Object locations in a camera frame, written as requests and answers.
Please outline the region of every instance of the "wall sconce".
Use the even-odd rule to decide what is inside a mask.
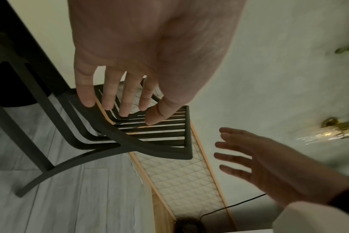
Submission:
[[[321,123],[321,128],[307,132],[305,137],[298,138],[306,144],[314,142],[344,139],[349,137],[349,121],[340,122],[335,117],[330,117]]]

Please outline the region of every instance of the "dark sleeve cuff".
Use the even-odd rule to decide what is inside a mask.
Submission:
[[[334,197],[328,205],[339,208],[349,214],[349,189]]]

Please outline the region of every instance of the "white wall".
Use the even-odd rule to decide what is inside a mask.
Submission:
[[[349,139],[304,145],[298,132],[349,120],[349,0],[249,0],[233,45],[191,103],[191,120],[229,205],[262,192],[223,174],[213,158],[222,126],[273,138],[349,174]],[[271,228],[268,197],[232,209],[239,230]]]

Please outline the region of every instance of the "gray wall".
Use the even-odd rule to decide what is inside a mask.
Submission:
[[[349,0],[246,3],[225,61],[190,105],[228,205],[262,192],[218,169],[214,142],[222,126],[273,138],[349,174],[349,139],[296,140],[327,117],[349,120],[349,52],[334,54],[348,43]],[[231,211],[240,230],[249,230],[270,228],[280,210],[263,197]]]

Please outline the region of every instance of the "hand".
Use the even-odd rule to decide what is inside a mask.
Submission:
[[[158,123],[189,103],[221,63],[244,0],[69,0],[81,102],[95,104],[93,75],[106,66],[102,107],[110,110],[127,71],[119,114],[127,116],[144,75],[139,109],[154,89],[164,97],[146,115]]]
[[[349,189],[349,177],[288,146],[243,130],[219,131],[224,142],[217,142],[217,148],[241,152],[251,159],[221,153],[214,157],[251,168],[251,173],[224,165],[219,168],[254,184],[282,206],[296,201],[326,204]]]

